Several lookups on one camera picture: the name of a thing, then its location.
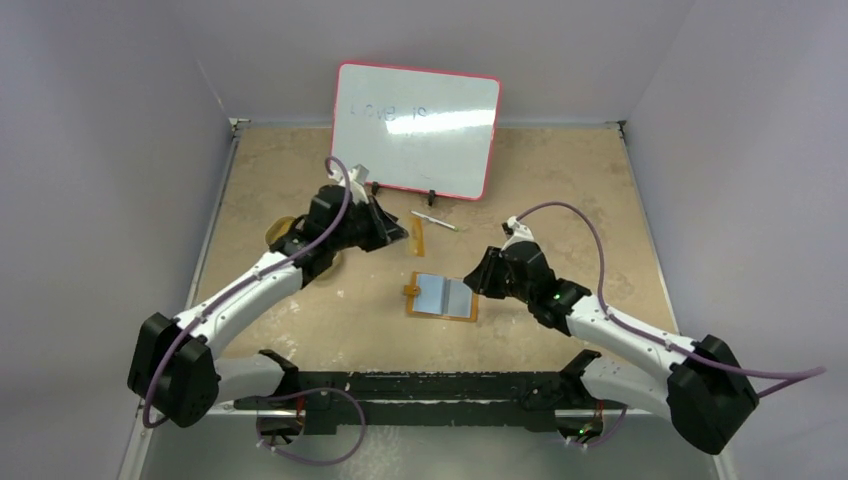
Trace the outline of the yellow gold credit card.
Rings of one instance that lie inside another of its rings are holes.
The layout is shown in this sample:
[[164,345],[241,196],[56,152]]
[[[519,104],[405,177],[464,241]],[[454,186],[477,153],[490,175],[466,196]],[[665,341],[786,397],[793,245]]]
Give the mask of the yellow gold credit card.
[[423,237],[423,225],[419,217],[412,215],[409,225],[409,252],[416,257],[424,257],[426,255],[425,243]]

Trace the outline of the yellow leather card holder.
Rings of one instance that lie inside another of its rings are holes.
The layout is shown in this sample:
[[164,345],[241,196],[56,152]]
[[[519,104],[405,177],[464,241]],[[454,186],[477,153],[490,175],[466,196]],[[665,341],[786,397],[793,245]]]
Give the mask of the yellow leather card holder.
[[479,297],[461,279],[414,272],[403,287],[408,315],[473,323]]

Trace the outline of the beige oval plastic tray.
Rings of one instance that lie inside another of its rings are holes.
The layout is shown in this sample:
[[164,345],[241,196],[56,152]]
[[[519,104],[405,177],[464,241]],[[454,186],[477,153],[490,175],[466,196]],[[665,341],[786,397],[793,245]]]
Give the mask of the beige oval plastic tray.
[[264,241],[271,252],[291,257],[302,252],[292,264],[302,270],[304,284],[313,281],[326,282],[337,273],[343,264],[343,253],[331,251],[328,240],[314,246],[320,233],[306,233],[305,216],[283,216],[275,220],[266,230]]

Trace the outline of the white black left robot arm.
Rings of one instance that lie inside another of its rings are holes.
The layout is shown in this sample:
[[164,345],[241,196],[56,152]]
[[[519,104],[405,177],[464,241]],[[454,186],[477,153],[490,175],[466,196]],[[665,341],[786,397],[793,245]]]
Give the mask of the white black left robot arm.
[[145,426],[156,425],[152,409],[179,427],[197,423],[219,398],[216,361],[243,330],[327,271],[337,253],[372,252],[408,235],[372,195],[321,187],[307,213],[274,229],[267,252],[247,272],[174,318],[154,313],[141,324],[127,385],[143,401]]

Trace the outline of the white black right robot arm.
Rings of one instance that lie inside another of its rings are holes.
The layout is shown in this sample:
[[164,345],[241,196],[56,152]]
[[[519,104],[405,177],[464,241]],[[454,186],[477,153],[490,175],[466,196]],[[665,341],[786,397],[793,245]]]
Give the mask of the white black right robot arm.
[[463,282],[490,299],[513,298],[538,323],[626,360],[598,357],[564,376],[561,392],[576,407],[611,400],[668,420],[698,450],[717,455],[759,405],[759,396],[729,345],[653,328],[604,307],[598,295],[549,267],[539,245],[490,246]]

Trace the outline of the white marker pen green cap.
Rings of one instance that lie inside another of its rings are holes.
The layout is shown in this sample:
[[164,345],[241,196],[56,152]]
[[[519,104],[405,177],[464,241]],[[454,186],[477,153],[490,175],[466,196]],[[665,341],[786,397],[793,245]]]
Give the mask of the white marker pen green cap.
[[416,217],[418,217],[418,218],[422,219],[422,220],[426,220],[426,221],[427,221],[427,222],[429,222],[429,223],[432,223],[432,224],[435,224],[435,225],[439,225],[439,226],[441,226],[441,227],[443,227],[443,228],[446,228],[446,229],[448,229],[448,230],[451,230],[451,231],[454,231],[454,232],[458,232],[458,231],[459,231],[459,228],[458,228],[457,226],[455,226],[455,225],[453,225],[453,224],[450,224],[450,223],[448,223],[448,222],[446,222],[446,221],[443,221],[443,220],[437,219],[437,218],[435,218],[435,217],[432,217],[432,216],[430,216],[430,215],[427,215],[427,214],[424,214],[424,213],[421,213],[421,212],[418,212],[418,211],[415,211],[415,210],[410,210],[410,213],[411,213],[412,215],[414,215],[414,216],[416,216]]

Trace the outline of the pink framed whiteboard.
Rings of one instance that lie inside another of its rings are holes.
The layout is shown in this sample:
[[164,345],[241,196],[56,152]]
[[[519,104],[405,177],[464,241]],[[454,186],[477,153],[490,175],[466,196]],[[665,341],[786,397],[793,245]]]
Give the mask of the pink framed whiteboard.
[[500,106],[489,75],[346,62],[337,70],[331,153],[370,182],[483,197]]

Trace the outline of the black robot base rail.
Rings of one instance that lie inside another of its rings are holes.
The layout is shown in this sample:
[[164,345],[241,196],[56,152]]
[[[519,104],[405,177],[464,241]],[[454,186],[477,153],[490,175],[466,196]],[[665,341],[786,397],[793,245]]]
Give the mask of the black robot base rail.
[[588,440],[613,420],[617,403],[596,400],[560,372],[300,371],[275,399],[248,397],[238,410],[295,412],[308,435],[342,425],[520,427]]

